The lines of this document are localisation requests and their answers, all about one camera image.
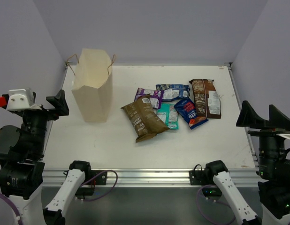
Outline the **brown paper bag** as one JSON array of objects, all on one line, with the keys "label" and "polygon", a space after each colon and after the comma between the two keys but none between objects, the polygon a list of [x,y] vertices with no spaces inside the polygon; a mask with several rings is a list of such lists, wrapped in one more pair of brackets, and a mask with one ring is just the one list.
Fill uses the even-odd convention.
[{"label": "brown paper bag", "polygon": [[77,57],[72,94],[85,122],[106,122],[113,99],[112,57],[102,49],[84,48]]}]

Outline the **dark brown chip bag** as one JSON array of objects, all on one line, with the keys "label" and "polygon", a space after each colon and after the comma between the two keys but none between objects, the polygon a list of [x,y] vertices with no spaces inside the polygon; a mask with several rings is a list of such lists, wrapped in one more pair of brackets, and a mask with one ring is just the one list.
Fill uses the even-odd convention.
[{"label": "dark brown chip bag", "polygon": [[192,79],[194,104],[198,116],[207,119],[221,119],[221,101],[214,86],[214,80]]}]

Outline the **blue red Burts bag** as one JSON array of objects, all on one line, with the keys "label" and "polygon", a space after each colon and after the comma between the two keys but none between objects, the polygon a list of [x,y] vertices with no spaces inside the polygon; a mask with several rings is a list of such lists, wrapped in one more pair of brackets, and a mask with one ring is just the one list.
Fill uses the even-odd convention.
[{"label": "blue red Burts bag", "polygon": [[191,130],[208,122],[208,119],[203,116],[198,116],[195,104],[188,98],[178,101],[174,108],[182,116]]}]

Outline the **olive brown snack bag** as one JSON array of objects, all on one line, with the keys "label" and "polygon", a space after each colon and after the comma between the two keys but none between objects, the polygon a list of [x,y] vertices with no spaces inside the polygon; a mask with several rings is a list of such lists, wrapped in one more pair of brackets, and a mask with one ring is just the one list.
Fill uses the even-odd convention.
[{"label": "olive brown snack bag", "polygon": [[170,128],[154,112],[150,95],[140,96],[136,101],[121,107],[137,134],[136,143],[154,138]]}]

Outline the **teal snack bag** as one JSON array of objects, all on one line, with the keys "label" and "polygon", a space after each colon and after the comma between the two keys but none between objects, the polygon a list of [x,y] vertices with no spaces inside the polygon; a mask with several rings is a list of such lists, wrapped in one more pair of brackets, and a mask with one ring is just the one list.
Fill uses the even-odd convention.
[{"label": "teal snack bag", "polygon": [[160,109],[157,110],[157,116],[171,130],[178,130],[178,112],[174,108],[174,104],[162,103]]}]

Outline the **blue white snack bag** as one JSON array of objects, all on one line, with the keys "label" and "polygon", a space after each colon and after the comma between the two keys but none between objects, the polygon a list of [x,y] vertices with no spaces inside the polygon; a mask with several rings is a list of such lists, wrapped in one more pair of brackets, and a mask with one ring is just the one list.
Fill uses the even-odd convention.
[{"label": "blue white snack bag", "polygon": [[184,84],[156,84],[156,90],[163,91],[162,102],[188,99],[190,87]]}]

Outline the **purple snack bag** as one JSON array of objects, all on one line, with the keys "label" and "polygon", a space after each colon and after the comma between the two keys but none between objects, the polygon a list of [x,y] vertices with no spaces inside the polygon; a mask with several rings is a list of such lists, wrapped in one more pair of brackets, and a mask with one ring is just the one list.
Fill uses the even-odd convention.
[{"label": "purple snack bag", "polygon": [[134,101],[136,101],[141,96],[150,95],[150,101],[151,101],[152,107],[157,110],[157,109],[160,109],[161,107],[163,94],[164,94],[163,90],[151,90],[151,89],[138,88]]}]

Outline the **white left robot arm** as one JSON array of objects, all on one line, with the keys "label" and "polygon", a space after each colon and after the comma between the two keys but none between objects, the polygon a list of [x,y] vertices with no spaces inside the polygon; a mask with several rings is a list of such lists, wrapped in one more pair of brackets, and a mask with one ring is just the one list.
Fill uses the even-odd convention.
[{"label": "white left robot arm", "polygon": [[13,210],[17,225],[63,225],[72,199],[82,184],[92,180],[91,165],[74,161],[53,200],[43,207],[42,161],[49,121],[69,114],[64,90],[46,98],[46,109],[35,102],[31,89],[10,90],[0,96],[0,108],[20,116],[20,127],[0,128],[0,198]]}]

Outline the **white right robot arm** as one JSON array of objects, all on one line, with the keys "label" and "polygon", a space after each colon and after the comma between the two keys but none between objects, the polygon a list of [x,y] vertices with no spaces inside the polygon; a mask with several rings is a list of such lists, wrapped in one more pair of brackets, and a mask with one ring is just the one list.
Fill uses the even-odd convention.
[{"label": "white right robot arm", "polygon": [[248,134],[259,139],[258,182],[263,216],[259,218],[245,201],[221,161],[206,164],[204,179],[215,184],[232,209],[239,225],[290,225],[290,118],[269,105],[269,118],[260,117],[248,101],[243,101],[236,126],[248,127]]}]

